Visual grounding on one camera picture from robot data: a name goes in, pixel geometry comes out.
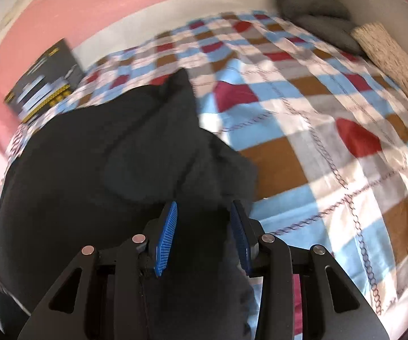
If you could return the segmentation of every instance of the black garment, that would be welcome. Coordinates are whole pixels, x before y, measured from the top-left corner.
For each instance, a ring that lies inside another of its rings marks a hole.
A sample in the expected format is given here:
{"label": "black garment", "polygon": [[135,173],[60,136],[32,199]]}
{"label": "black garment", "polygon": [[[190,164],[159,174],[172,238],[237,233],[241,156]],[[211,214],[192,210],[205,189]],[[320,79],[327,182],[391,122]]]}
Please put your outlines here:
{"label": "black garment", "polygon": [[199,128],[185,70],[59,115],[11,166],[0,206],[0,280],[32,311],[85,245],[140,233],[178,203],[168,269],[149,283],[156,339],[243,339],[252,290],[236,268],[226,207],[249,208],[255,170]]}
{"label": "black garment", "polygon": [[336,0],[276,0],[280,14],[333,46],[362,55],[363,50],[350,32],[356,25],[349,11]]}

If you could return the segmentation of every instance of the checkered bedsheet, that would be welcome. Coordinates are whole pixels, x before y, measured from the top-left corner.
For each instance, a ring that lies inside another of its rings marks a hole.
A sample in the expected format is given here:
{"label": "checkered bedsheet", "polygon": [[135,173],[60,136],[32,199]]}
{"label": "checkered bedsheet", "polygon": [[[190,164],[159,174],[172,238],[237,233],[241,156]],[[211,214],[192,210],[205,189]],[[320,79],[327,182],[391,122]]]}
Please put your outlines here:
{"label": "checkered bedsheet", "polygon": [[276,16],[224,13],[102,58],[19,128],[10,161],[57,114],[180,67],[201,126],[258,167],[251,217],[287,244],[324,245],[378,314],[398,300],[408,286],[408,100],[374,66]]}

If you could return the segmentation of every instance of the beige textured cushion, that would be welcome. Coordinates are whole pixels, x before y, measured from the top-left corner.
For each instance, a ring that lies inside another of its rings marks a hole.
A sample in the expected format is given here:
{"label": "beige textured cushion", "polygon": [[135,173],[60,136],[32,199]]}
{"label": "beige textured cushion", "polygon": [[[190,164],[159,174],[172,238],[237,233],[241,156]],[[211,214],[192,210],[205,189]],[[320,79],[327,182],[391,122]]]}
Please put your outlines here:
{"label": "beige textured cushion", "polygon": [[393,79],[408,97],[408,55],[380,23],[364,24],[352,31],[369,58]]}

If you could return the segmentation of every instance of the dark gray fabric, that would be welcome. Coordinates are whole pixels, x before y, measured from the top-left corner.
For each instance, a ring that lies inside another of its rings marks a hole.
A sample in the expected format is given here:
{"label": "dark gray fabric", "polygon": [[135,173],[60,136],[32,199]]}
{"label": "dark gray fabric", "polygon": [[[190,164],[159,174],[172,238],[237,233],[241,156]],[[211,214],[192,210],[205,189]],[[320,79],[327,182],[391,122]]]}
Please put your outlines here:
{"label": "dark gray fabric", "polygon": [[284,19],[308,30],[339,49],[362,55],[363,50],[350,36],[355,24],[345,6],[336,0],[276,0]]}

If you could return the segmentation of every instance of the yellow stripe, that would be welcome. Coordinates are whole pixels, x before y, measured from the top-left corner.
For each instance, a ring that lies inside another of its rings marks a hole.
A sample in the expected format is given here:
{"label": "yellow stripe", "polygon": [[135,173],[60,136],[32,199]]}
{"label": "yellow stripe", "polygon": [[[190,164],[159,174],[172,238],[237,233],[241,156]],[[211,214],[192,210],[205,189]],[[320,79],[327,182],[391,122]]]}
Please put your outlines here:
{"label": "yellow stripe", "polygon": [[49,95],[46,99],[44,99],[39,105],[37,105],[34,110],[32,110],[23,120],[22,122],[25,123],[28,121],[30,118],[32,118],[37,111],[39,111],[42,107],[44,107],[49,101],[51,101],[53,98],[57,97],[60,95],[62,92],[64,92],[67,88],[70,87],[70,84],[66,84],[65,86],[62,86],[59,88],[56,92],[53,94]]}

